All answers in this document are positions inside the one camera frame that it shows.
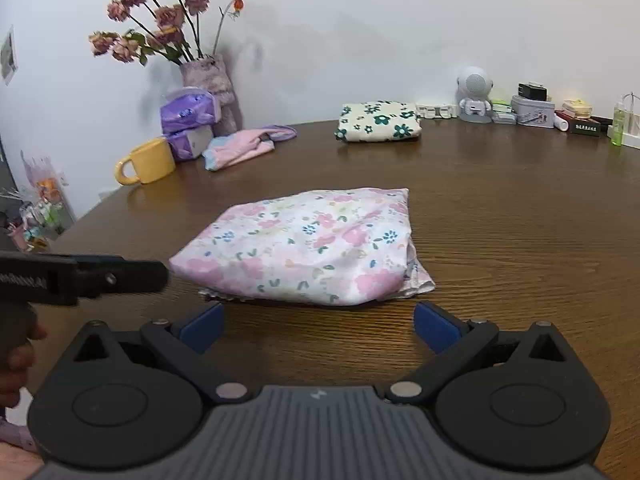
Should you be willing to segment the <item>person's left hand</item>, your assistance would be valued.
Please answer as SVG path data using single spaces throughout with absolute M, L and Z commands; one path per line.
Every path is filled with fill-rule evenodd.
M 6 362 L 1 365 L 0 373 L 0 402 L 2 408 L 14 408 L 20 403 L 21 390 L 27 384 L 29 369 L 35 363 L 34 340 L 47 337 L 46 329 L 36 323 L 30 330 L 26 342 L 13 349 Z

